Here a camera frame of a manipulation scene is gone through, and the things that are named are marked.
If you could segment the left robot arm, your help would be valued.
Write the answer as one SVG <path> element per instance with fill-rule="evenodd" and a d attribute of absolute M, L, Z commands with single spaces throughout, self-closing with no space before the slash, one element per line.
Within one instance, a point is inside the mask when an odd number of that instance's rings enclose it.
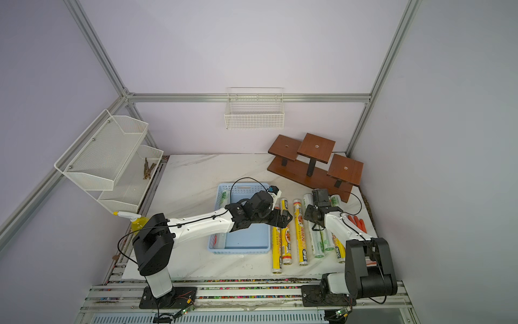
<path fill-rule="evenodd" d="M 276 186 L 271 186 L 252 198 L 230 203 L 211 213 L 182 219 L 167 219 L 162 213 L 152 216 L 136 232 L 132 244 L 139 274 L 146 279 L 153 297 L 162 298 L 173 291 L 167 266 L 177 245 L 213 234 L 244 230 L 253 224 L 286 228 L 293 216 L 275 208 L 280 194 Z"/>

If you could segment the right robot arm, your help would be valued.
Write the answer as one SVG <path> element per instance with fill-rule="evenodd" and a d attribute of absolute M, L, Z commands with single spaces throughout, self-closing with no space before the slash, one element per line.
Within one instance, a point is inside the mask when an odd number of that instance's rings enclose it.
<path fill-rule="evenodd" d="M 328 190 L 312 191 L 304 219 L 319 230 L 329 230 L 345 247 L 345 269 L 326 274 L 321 280 L 321 294 L 342 295 L 357 300 L 386 299 L 398 291 L 397 278 L 389 243 L 360 229 L 338 206 L 332 205 Z"/>

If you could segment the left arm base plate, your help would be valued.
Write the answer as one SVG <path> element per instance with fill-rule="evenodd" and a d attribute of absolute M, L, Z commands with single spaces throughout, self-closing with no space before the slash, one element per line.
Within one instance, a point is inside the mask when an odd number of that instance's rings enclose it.
<path fill-rule="evenodd" d="M 196 287 L 176 287 L 166 295 L 155 298 L 149 287 L 145 287 L 140 299 L 139 309 L 186 309 L 194 304 L 197 295 Z"/>

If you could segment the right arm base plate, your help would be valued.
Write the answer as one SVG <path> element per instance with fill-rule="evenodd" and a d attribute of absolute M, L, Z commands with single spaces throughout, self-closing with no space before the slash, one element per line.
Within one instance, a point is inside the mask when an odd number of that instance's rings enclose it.
<path fill-rule="evenodd" d="M 303 285 L 301 287 L 302 303 L 305 307 L 318 306 L 356 306 L 357 302 L 346 294 L 334 294 L 319 285 Z"/>

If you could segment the white wrap roll large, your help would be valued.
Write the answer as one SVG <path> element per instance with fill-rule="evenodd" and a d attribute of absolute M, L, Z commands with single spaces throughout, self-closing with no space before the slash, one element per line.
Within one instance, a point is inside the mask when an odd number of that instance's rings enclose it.
<path fill-rule="evenodd" d="M 306 232 L 310 236 L 310 243 L 311 243 L 311 248 L 312 248 L 312 253 L 313 253 L 314 258 L 322 259 L 325 257 L 325 251 L 322 247 L 321 233 L 319 231 L 314 231 L 312 229 L 314 224 L 312 222 L 310 222 L 308 219 L 306 219 L 306 212 L 310 205 L 313 205 L 313 198 L 312 198 L 312 194 L 307 193 L 307 194 L 303 195 L 303 200 L 302 200 L 305 228 L 306 228 Z"/>

